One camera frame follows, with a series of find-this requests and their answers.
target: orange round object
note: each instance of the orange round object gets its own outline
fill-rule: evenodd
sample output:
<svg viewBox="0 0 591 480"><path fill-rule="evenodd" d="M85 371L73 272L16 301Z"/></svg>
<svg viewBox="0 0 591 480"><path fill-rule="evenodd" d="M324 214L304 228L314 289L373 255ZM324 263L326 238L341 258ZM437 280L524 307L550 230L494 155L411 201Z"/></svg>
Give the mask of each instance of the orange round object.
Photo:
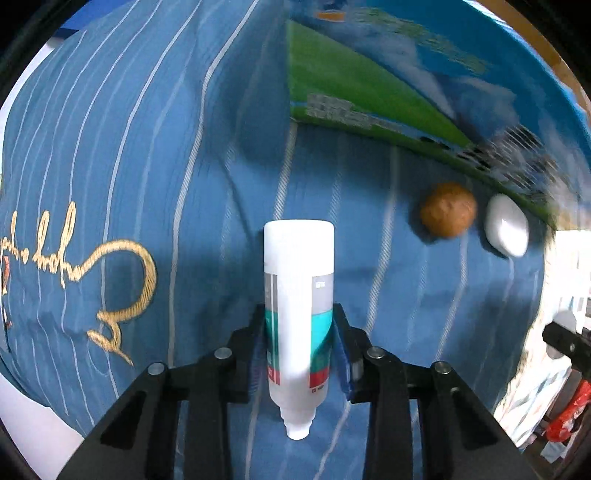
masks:
<svg viewBox="0 0 591 480"><path fill-rule="evenodd" d="M421 221L433 235L451 238L468 230L476 211L472 192L459 183L442 183L425 200Z"/></svg>

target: black metal bracket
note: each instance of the black metal bracket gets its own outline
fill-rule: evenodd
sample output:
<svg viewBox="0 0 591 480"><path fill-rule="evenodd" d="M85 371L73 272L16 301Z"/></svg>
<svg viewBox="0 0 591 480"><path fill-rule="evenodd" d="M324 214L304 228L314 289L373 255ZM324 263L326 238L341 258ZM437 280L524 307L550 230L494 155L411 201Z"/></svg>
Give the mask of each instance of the black metal bracket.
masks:
<svg viewBox="0 0 591 480"><path fill-rule="evenodd" d="M247 403L260 367L264 306L227 347L186 367L150 365L82 442L58 480L171 480L180 401L189 401L186 480L230 480L228 403ZM418 403L424 480L535 480L476 395L445 362L401 362L333 306L333 369L351 403L370 403L363 480L413 479L410 400Z"/></svg>
<svg viewBox="0 0 591 480"><path fill-rule="evenodd" d="M591 380L591 343L585 337L551 322L544 328L542 338L569 357L573 368L581 372L585 380Z"/></svg>

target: gold embroidery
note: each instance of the gold embroidery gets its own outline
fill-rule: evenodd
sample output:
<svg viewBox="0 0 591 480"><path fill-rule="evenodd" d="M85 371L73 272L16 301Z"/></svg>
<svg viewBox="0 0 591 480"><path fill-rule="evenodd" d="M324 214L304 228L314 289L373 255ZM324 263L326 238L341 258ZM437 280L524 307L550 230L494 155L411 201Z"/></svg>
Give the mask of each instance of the gold embroidery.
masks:
<svg viewBox="0 0 591 480"><path fill-rule="evenodd" d="M154 296L156 289L156 266L150 253L140 244L131 240L112 240L105 244L99 245L95 251L82 263L82 265L74 265L66 261L66 248L74 234L74 226L76 224L76 204L70 202L66 213L66 220L64 228L61 232L60 246L56 253L49 256L43 254L43 246L47 236L47 229L49 227L50 214L44 211L39 220L39 227L37 229L37 249L31 258L37 264L39 270L47 271L60 276L60 283L62 288L66 288L65 278L72 282L78 282L86 275L86 273L105 255L118 251L128 251L137 255L144 267L144 285L137 301L130 307L122 310L109 312L107 310L99 310L96 318L101 322L107 324L111 329L111 338L108 339L96 330L88 330L86 334L94 343L107 352L113 352L120 355L127 363L133 365L131 358L121 351L121 328L119 322L125 322L137 317L148 307L148 304ZM19 252L14 245L14 232L17 222L17 213L12 215L11 233L12 240L6 237L1 241L1 247L6 248L18 260L19 255L22 256L24 264L27 263L29 257L29 250L27 248Z"/></svg>

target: white bottle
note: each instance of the white bottle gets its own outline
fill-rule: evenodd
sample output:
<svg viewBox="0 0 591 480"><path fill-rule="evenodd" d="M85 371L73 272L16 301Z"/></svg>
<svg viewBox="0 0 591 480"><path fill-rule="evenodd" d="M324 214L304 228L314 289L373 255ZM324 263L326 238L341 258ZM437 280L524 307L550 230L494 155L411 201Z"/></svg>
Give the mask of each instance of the white bottle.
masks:
<svg viewBox="0 0 591 480"><path fill-rule="evenodd" d="M265 225L269 393L292 440L308 436L328 391L334 270L332 223Z"/></svg>

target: silver bolt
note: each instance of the silver bolt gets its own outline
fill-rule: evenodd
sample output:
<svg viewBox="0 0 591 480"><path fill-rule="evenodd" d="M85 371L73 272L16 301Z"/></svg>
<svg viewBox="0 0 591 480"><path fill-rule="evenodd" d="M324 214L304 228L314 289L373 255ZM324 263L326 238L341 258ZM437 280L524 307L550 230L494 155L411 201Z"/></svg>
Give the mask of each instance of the silver bolt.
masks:
<svg viewBox="0 0 591 480"><path fill-rule="evenodd" d="M435 362L435 371L438 374L447 375L452 371L452 368L447 362Z"/></svg>
<svg viewBox="0 0 591 480"><path fill-rule="evenodd" d="M150 375L160 375L162 372L164 372L164 364L161 364L159 362L153 363L148 367L148 373Z"/></svg>
<svg viewBox="0 0 591 480"><path fill-rule="evenodd" d="M378 346L371 346L368 348L368 357L378 360L386 355L386 350Z"/></svg>
<svg viewBox="0 0 591 480"><path fill-rule="evenodd" d="M218 348L213 354L218 360L225 360L226 358L230 358L232 356L232 350L230 350L227 346L223 346Z"/></svg>

